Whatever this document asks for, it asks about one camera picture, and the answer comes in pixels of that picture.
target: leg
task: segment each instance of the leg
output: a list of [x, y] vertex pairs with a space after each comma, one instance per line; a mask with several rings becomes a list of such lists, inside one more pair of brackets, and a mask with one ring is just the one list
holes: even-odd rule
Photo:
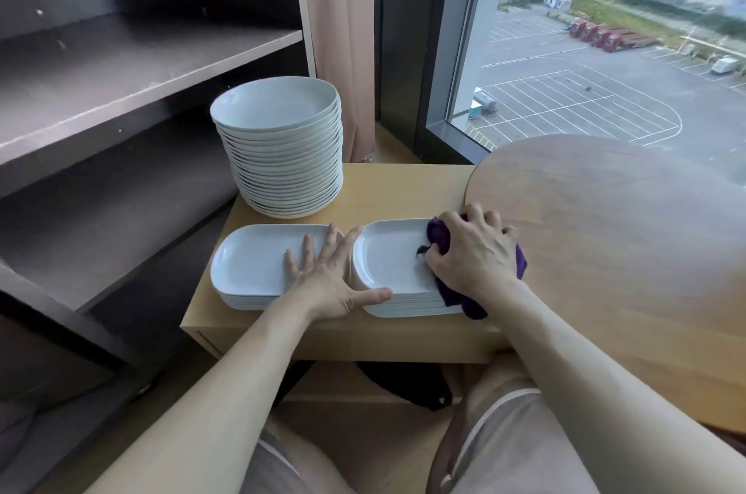
[[428, 494], [598, 494], [515, 352], [500, 353], [454, 414]]
[[286, 492], [354, 494], [321, 449], [270, 414], [239, 494]]

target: hand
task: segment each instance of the hand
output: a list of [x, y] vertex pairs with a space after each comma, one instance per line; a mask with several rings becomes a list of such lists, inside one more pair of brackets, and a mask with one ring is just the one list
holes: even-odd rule
[[313, 237], [306, 235], [303, 238], [300, 267], [295, 262], [293, 251], [285, 251], [289, 282], [285, 296], [298, 300], [307, 308], [311, 321], [334, 320], [363, 305], [379, 304], [391, 299], [389, 288], [356, 291], [344, 280], [345, 262], [362, 231], [362, 227], [356, 227], [343, 237], [331, 223], [318, 257], [313, 249]]
[[466, 216], [468, 222], [455, 211], [440, 216], [451, 232], [451, 247], [441, 254], [438, 245], [432, 245], [424, 255], [427, 265], [446, 286], [477, 302], [508, 299], [503, 294], [518, 280], [518, 231], [501, 226], [497, 211], [483, 214], [479, 204], [466, 206]]

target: window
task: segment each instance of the window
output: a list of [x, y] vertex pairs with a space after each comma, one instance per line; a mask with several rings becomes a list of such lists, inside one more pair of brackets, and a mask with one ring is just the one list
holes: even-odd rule
[[446, 121], [486, 149], [594, 135], [746, 187], [746, 0], [471, 0], [463, 21]]

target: forearm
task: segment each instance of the forearm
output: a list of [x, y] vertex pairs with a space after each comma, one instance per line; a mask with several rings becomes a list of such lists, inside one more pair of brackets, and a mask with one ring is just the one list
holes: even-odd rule
[[480, 303], [526, 363], [603, 494], [742, 492], [740, 455], [577, 333], [528, 286], [516, 281], [507, 304], [489, 294]]
[[238, 492], [308, 323], [302, 304], [292, 296], [276, 300], [90, 491]]

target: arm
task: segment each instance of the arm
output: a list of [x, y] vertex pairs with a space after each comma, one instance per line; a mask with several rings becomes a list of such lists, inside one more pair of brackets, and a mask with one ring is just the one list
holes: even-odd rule
[[599, 491], [743, 492], [746, 461], [551, 311], [516, 277], [516, 230], [469, 206], [427, 263], [506, 334]]
[[353, 291], [342, 279], [360, 231], [338, 237], [330, 225], [318, 258], [313, 239], [306, 236], [300, 269], [287, 251], [291, 288], [89, 491], [238, 492], [277, 388], [308, 325], [391, 297], [388, 288]]

